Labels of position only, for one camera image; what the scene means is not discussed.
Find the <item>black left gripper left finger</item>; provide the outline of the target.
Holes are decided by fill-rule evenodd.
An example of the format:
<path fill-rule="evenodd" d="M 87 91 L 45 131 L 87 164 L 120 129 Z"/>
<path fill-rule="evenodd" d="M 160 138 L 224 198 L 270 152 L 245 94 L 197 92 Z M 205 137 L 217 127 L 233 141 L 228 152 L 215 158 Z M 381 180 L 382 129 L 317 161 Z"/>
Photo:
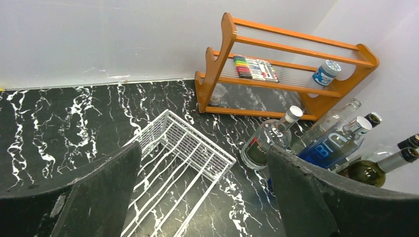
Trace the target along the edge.
<path fill-rule="evenodd" d="M 119 237 L 140 168 L 138 142 L 24 189 L 0 194 L 3 237 Z"/>

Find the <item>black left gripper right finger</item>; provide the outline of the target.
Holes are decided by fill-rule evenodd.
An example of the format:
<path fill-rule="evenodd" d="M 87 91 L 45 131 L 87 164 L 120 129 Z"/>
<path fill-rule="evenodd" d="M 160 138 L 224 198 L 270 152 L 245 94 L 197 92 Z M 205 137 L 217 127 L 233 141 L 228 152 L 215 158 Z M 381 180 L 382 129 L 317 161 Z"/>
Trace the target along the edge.
<path fill-rule="evenodd" d="M 419 197 L 359 183 L 273 145 L 267 165 L 288 237 L 416 237 Z"/>

